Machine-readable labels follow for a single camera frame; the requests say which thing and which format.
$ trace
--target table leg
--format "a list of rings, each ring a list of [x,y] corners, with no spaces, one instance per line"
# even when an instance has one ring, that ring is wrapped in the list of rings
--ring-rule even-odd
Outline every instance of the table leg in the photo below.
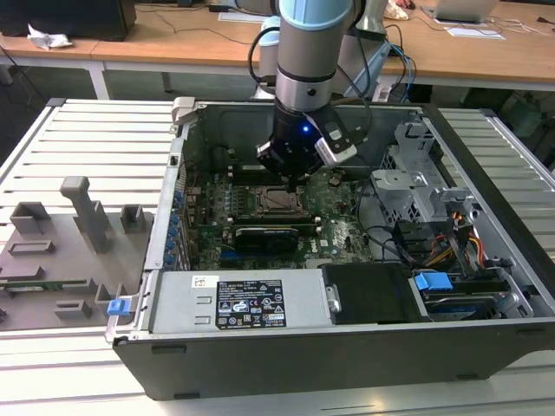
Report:
[[[8,68],[6,65],[0,65],[0,85],[11,85],[14,82]]]
[[[104,77],[104,62],[91,61],[87,65],[87,70],[95,88],[96,98],[98,100],[111,100],[108,83]]]
[[[170,78],[170,74],[167,72],[162,72],[162,83],[164,84],[164,91],[167,93],[172,93],[172,79]]]

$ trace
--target warning label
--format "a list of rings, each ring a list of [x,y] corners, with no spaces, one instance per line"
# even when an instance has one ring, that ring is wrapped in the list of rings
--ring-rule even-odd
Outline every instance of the warning label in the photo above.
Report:
[[[219,329],[286,327],[281,280],[218,282]]]

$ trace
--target blue cable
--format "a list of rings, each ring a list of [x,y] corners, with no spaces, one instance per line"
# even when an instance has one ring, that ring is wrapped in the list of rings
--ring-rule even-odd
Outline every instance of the blue cable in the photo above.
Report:
[[[407,89],[405,90],[405,94],[402,96],[401,98],[401,102],[404,102],[405,100],[408,99],[408,91],[410,91],[410,88],[412,87],[415,79],[413,77],[413,71],[412,68],[410,67],[410,60],[407,58],[407,56],[397,47],[395,46],[393,43],[389,44],[391,46],[391,48],[399,55],[399,57],[405,61],[405,63],[408,66],[408,82],[407,82]]]

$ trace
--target desk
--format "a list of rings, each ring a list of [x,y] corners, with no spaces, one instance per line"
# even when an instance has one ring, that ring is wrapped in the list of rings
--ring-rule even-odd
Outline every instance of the desk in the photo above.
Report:
[[[416,0],[419,5],[434,5],[436,0]],[[107,69],[154,71],[162,73],[201,73],[246,75],[248,46],[231,42],[205,30],[209,28],[241,42],[250,42],[259,24],[220,22],[218,15],[197,11],[149,12],[149,6],[138,6],[137,22],[125,42],[75,40],[68,49],[44,51],[24,38],[0,38],[2,45],[21,65],[59,68],[84,68],[91,76],[99,99],[109,99],[104,71]],[[421,10],[419,16],[433,23]],[[493,16],[519,19],[547,32],[551,25],[535,22],[538,16],[555,21],[555,7],[500,3]],[[510,88],[555,91],[555,33],[549,36],[520,34],[504,29],[505,41],[453,37],[445,31],[434,31],[413,19],[397,23],[402,29],[407,53],[416,60],[416,82],[459,87]],[[395,29],[389,31],[392,42],[398,42]],[[0,55],[0,64],[10,63]],[[393,84],[402,72],[398,58],[389,58],[381,76],[381,84]]]
[[[433,6],[436,0],[416,0]],[[503,29],[505,41],[454,37],[446,31],[430,29],[419,17],[443,29],[420,9],[411,20],[395,22],[402,30],[406,53],[418,66],[417,83],[457,87],[483,87],[553,91],[555,90],[555,33],[550,24],[538,23],[539,16],[555,20],[555,7],[537,4],[499,3],[492,16],[519,19],[527,26],[550,35],[521,34]],[[492,24],[488,29],[501,31]],[[395,28],[388,29],[391,42],[399,44]],[[392,81],[402,71],[398,58],[389,58],[383,68],[383,81]]]

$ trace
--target sticker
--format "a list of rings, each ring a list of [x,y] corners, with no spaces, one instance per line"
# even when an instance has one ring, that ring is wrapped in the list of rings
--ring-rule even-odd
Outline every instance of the sticker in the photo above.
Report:
[[[281,280],[216,282],[216,286],[216,326],[219,329],[287,326]]]
[[[193,276],[191,287],[193,289],[215,288],[219,282],[219,276]]]
[[[9,292],[42,292],[44,288],[41,286],[24,286],[21,288],[6,288]]]

